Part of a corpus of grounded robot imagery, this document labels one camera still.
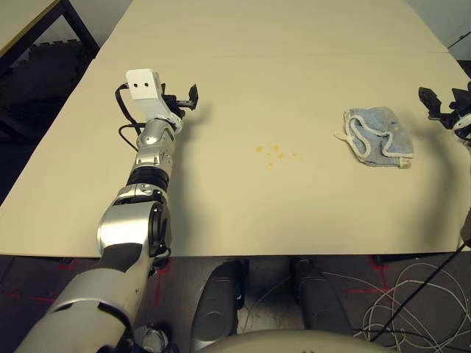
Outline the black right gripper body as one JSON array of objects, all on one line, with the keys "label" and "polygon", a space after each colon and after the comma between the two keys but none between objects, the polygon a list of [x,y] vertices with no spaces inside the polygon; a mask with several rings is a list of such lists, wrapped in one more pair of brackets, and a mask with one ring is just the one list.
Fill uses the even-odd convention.
[{"label": "black right gripper body", "polygon": [[439,110],[429,110],[428,119],[439,121],[444,128],[453,128],[455,124],[461,119],[461,116],[456,111],[451,113],[441,113]]}]

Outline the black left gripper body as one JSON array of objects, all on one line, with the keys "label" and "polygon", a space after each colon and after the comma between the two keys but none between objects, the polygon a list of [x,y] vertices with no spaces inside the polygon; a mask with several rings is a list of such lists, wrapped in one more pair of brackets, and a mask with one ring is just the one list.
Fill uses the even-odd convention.
[{"label": "black left gripper body", "polygon": [[161,84],[162,97],[167,107],[174,113],[178,118],[185,117],[184,109],[190,110],[187,106],[187,100],[179,100],[175,95],[166,94],[166,84]]}]

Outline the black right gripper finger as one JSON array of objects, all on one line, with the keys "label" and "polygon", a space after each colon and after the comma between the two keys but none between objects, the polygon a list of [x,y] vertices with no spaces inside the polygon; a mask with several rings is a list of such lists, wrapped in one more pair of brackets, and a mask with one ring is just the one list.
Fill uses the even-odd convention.
[{"label": "black right gripper finger", "polygon": [[419,87],[419,100],[428,111],[428,118],[431,120],[439,120],[441,118],[441,101],[430,88]]},{"label": "black right gripper finger", "polygon": [[451,89],[454,101],[449,104],[451,110],[465,110],[467,109],[467,90],[458,88]]}]

